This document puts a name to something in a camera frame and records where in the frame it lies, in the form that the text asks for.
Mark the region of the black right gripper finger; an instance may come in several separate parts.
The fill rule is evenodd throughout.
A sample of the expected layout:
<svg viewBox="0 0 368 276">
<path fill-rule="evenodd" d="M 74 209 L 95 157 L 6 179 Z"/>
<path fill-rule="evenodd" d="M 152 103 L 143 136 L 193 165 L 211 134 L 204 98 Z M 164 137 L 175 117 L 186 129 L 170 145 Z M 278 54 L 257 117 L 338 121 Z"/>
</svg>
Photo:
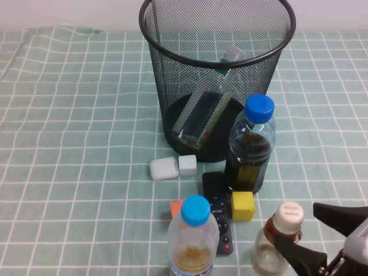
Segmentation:
<svg viewBox="0 0 368 276">
<path fill-rule="evenodd" d="M 347 237 L 367 219 L 367 207 L 343 207 L 315 202 L 313 215 Z"/>
<path fill-rule="evenodd" d="M 297 275 L 319 275 L 320 269 L 327 266 L 326 253 L 299 246 L 280 236 L 274 239 L 274 245 Z"/>
</svg>

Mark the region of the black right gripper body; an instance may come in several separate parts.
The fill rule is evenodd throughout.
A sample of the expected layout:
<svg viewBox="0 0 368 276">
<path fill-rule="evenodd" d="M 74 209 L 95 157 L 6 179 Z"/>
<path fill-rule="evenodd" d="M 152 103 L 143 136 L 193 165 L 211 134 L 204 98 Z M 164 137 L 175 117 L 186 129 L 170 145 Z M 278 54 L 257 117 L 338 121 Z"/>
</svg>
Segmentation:
<svg viewBox="0 0 368 276">
<path fill-rule="evenodd" d="M 327 263 L 327 254 L 321 261 L 317 275 L 334 275 L 334 276 L 359 276 L 367 275 L 367 265 L 361 264 L 348 257 L 344 249 L 341 249 L 333 260 Z"/>
</svg>

